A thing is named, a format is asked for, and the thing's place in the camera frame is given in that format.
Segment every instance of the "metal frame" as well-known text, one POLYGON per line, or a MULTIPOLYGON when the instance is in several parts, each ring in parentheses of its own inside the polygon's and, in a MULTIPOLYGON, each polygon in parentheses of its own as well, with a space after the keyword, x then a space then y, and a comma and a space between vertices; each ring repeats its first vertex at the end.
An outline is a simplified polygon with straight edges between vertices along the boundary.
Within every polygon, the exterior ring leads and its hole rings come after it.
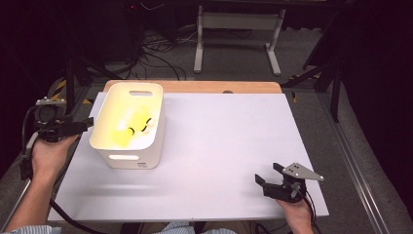
POLYGON ((204 13, 203 6, 198 9, 198 44, 195 53, 194 72, 201 73, 204 53, 203 30, 204 28, 230 28, 230 29, 256 29, 273 30, 270 43, 265 44, 265 50, 270 60, 271 68, 276 76, 282 74, 274 49, 282 28, 285 10, 279 14, 256 15, 256 14, 233 14, 233 13, 204 13))

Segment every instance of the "yellow object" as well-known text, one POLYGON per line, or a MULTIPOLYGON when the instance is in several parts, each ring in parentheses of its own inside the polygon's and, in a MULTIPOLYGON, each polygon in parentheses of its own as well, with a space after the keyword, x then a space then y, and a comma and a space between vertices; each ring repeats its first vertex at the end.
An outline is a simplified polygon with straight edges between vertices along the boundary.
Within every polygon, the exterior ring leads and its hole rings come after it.
POLYGON ((141 105, 131 115, 127 122, 128 128, 133 128, 136 132, 142 132, 146 127, 146 122, 150 118, 148 107, 141 105))
POLYGON ((126 148, 133 138, 133 129, 124 129, 113 132, 112 139, 119 146, 126 148))

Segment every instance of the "black clamp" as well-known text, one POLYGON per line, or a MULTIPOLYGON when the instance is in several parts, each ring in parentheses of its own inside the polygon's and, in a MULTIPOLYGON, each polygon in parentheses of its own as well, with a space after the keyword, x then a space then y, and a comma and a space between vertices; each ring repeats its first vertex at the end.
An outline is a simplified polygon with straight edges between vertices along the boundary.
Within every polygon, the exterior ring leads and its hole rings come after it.
POLYGON ((274 163, 273 168, 282 174, 282 185, 267 183, 264 178, 257 174, 255 174, 255 182, 262 186, 264 196, 288 203, 297 203, 304 198, 307 193, 305 179, 318 180, 319 182, 324 181, 323 176, 310 171, 298 163, 293 163, 287 168, 274 163))

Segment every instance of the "camera mount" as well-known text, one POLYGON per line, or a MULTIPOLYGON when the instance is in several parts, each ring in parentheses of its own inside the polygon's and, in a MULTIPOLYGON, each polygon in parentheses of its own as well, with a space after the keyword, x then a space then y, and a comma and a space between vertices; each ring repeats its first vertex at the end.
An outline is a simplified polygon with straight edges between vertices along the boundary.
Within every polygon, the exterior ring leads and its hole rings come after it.
POLYGON ((31 153, 36 139, 39 137, 47 142, 59 142, 65 137, 86 132, 88 127, 94 125, 94 118, 88 118, 80 122, 71 122, 70 118, 64 115, 66 111, 66 100, 53 100, 44 97, 36 101, 36 105, 29 109, 34 112, 33 129, 34 134, 28 143, 23 147, 20 157, 20 177, 22 180, 33 177, 31 164, 31 153))

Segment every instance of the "bin handle cutout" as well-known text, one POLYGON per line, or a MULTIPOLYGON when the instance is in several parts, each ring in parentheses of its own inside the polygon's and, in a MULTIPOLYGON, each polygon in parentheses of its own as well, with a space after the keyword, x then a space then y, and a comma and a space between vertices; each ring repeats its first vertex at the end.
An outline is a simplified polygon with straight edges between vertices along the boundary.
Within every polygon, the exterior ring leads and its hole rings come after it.
POLYGON ((118 154, 113 154, 109 155, 109 158, 112 160, 139 160, 139 157, 136 155, 118 155, 118 154))
POLYGON ((130 91, 130 95, 132 95, 132 96, 143 96, 143 97, 153 96, 152 92, 150 92, 150 91, 130 91))

